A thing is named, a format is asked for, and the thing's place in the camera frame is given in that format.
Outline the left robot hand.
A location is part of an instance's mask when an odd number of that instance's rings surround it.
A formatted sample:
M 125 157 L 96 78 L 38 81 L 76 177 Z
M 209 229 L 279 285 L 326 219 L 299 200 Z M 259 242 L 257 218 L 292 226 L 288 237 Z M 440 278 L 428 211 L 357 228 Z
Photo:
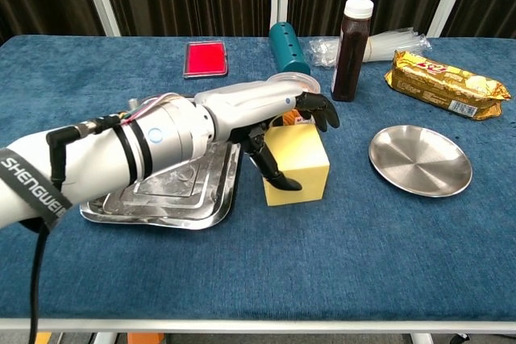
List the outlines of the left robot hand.
M 271 122 L 291 110 L 313 118 L 325 132 L 339 127 L 333 103 L 320 93 L 306 92 L 295 81 L 253 81 L 197 93 L 196 104 L 210 112 L 214 141 L 238 143 L 274 188 L 300 191 L 302 185 L 279 170 L 264 140 Z

